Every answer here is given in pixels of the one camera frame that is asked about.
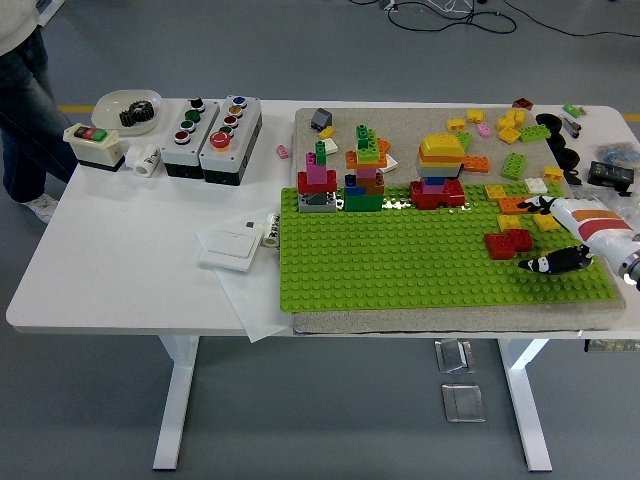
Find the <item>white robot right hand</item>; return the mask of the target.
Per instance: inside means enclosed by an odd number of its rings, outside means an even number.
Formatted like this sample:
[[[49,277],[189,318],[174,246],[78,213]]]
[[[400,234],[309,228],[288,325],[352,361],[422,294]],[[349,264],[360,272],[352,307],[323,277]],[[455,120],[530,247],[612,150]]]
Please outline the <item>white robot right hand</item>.
[[[559,275],[591,265],[602,256],[612,270],[635,285],[639,280],[639,233],[598,201],[540,195],[518,204],[529,212],[552,216],[579,240],[579,246],[565,247],[533,260],[518,263],[522,269]]]

